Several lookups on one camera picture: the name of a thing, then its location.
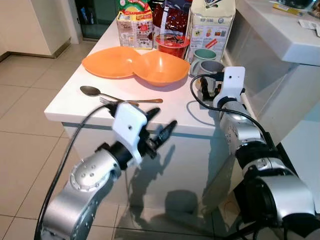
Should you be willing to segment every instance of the green mug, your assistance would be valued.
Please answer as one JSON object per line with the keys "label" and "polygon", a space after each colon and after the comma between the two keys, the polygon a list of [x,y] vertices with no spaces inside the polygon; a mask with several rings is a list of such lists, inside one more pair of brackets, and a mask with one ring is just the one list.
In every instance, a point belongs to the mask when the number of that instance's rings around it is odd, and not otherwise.
{"label": "green mug", "polygon": [[217,55],[214,51],[207,48],[199,48],[195,50],[190,66],[190,75],[192,77],[198,75],[200,63],[206,60],[215,60],[216,56]]}

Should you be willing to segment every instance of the beige floor tile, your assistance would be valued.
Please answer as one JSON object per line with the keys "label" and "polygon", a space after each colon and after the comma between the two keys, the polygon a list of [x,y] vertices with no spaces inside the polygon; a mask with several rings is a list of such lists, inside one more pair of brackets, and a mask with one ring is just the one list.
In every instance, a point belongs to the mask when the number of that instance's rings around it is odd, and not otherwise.
{"label": "beige floor tile", "polygon": [[0,118],[27,90],[21,86],[0,85]]}
{"label": "beige floor tile", "polygon": [[61,138],[68,139],[69,138],[68,133],[66,131],[63,131]]}
{"label": "beige floor tile", "polygon": [[46,71],[36,66],[0,65],[0,84],[30,87]]}
{"label": "beige floor tile", "polygon": [[[42,203],[57,171],[58,165],[61,162],[61,158],[63,157],[68,142],[68,139],[59,139],[39,176],[35,180],[31,190],[23,201],[23,204],[17,213],[18,217],[33,219],[38,217]],[[68,180],[72,167],[79,161],[80,159],[77,156],[77,153],[72,150],[52,196],[55,196],[57,192],[63,188],[64,184]]]}
{"label": "beige floor tile", "polygon": [[[37,221],[16,217],[3,240],[33,240]],[[113,228],[93,226],[87,240],[111,240]]]}
{"label": "beige floor tile", "polygon": [[60,122],[49,121],[44,110],[57,90],[30,88],[0,119],[0,131],[60,137]]}
{"label": "beige floor tile", "polygon": [[[169,214],[178,216],[179,213],[170,211]],[[154,209],[148,207],[128,208],[121,205],[116,217],[115,227],[178,234],[202,235],[199,233],[199,231],[193,230],[190,227],[173,220],[168,214],[165,213],[164,209]],[[209,228],[210,233],[208,233],[210,236],[213,234],[211,229],[212,227]]]}
{"label": "beige floor tile", "polygon": [[0,214],[16,214],[57,141],[57,137],[0,132]]}
{"label": "beige floor tile", "polygon": [[78,62],[58,59],[32,87],[60,90],[79,67]]}
{"label": "beige floor tile", "polygon": [[56,60],[53,58],[11,55],[8,58],[6,58],[2,63],[47,69],[55,61]]}
{"label": "beige floor tile", "polygon": [[[23,204],[17,213],[18,217],[33,219],[36,219],[38,217],[47,190],[56,173],[56,170],[65,152],[68,142],[69,140],[66,138],[61,138],[58,141],[46,164],[41,170],[39,176],[34,182],[31,190],[29,191],[28,195],[23,201]],[[69,174],[72,167],[79,161],[80,159],[77,156],[77,153],[73,150],[65,164],[65,167],[63,169],[63,172],[57,183],[52,197],[54,197],[64,187],[66,181],[69,178]],[[115,225],[117,211],[117,204],[102,201],[96,213],[93,225],[113,227]]]}
{"label": "beige floor tile", "polygon": [[114,229],[114,240],[211,240],[210,237],[133,229]]}
{"label": "beige floor tile", "polygon": [[90,41],[83,41],[81,44],[72,44],[65,52],[61,54],[59,60],[80,63],[95,45],[96,42]]}
{"label": "beige floor tile", "polygon": [[55,71],[63,71],[63,72],[69,72],[74,73],[77,68],[80,66],[81,63],[75,62],[75,61],[66,61],[62,59],[57,59],[49,69],[55,70]]}
{"label": "beige floor tile", "polygon": [[25,218],[14,218],[3,240],[33,240],[37,221]]}
{"label": "beige floor tile", "polygon": [[113,227],[92,226],[87,240],[112,240]]}
{"label": "beige floor tile", "polygon": [[0,215],[0,239],[2,239],[10,226],[12,216],[1,216]]}
{"label": "beige floor tile", "polygon": [[48,69],[32,87],[60,90],[72,76],[73,72]]}
{"label": "beige floor tile", "polygon": [[9,56],[0,64],[0,84],[30,87],[55,59]]}

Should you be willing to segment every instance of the white kitchen counter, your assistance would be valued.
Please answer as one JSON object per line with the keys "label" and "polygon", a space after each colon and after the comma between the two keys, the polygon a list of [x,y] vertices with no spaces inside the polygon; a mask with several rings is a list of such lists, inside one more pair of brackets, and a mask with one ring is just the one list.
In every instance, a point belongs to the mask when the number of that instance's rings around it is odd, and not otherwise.
{"label": "white kitchen counter", "polygon": [[[90,54],[119,45],[117,24],[113,21]],[[80,91],[80,86],[87,85],[124,100],[163,99],[161,104],[140,103],[139,107],[144,111],[155,106],[161,108],[161,112],[149,124],[150,130],[155,130],[158,124],[167,124],[176,119],[178,124],[175,133],[212,136],[216,131],[214,119],[209,116],[207,109],[200,109],[199,104],[195,102],[189,89],[190,80],[190,77],[185,77],[180,82],[166,87],[154,87],[138,76],[124,79],[101,78],[87,72],[80,65],[44,112],[52,121],[80,123],[89,112],[101,104],[98,96],[89,97]],[[112,122],[113,118],[109,112],[101,110],[88,121],[88,124],[111,126]]]}
{"label": "white kitchen counter", "polygon": [[319,24],[320,20],[308,13],[299,17],[275,9],[268,0],[235,2],[236,9],[282,61],[320,66],[320,37],[315,30],[302,28],[298,19]]}

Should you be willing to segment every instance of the orange bowl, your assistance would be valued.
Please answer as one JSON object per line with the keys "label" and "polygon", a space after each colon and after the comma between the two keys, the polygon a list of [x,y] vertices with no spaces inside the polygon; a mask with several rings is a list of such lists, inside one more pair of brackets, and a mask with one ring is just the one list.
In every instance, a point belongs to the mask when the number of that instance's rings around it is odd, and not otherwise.
{"label": "orange bowl", "polygon": [[132,61],[133,72],[156,87],[183,79],[189,67],[185,60],[158,50],[140,55]]}
{"label": "orange bowl", "polygon": [[102,78],[125,78],[132,76],[132,61],[140,56],[133,48],[116,46],[97,51],[82,60],[82,65],[91,74]]}

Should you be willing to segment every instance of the cereal box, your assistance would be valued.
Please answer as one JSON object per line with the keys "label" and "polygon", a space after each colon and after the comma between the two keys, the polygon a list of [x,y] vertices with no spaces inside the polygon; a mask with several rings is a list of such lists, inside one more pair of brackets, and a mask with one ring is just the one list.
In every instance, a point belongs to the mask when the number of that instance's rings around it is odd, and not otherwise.
{"label": "cereal box", "polygon": [[116,17],[120,45],[136,49],[153,48],[152,12],[142,0],[120,0]]}
{"label": "cereal box", "polygon": [[235,14],[235,0],[222,0],[214,5],[208,5],[205,0],[193,0],[186,34],[190,45],[185,60],[191,63],[197,49],[210,49],[216,53],[216,60],[220,61]]}

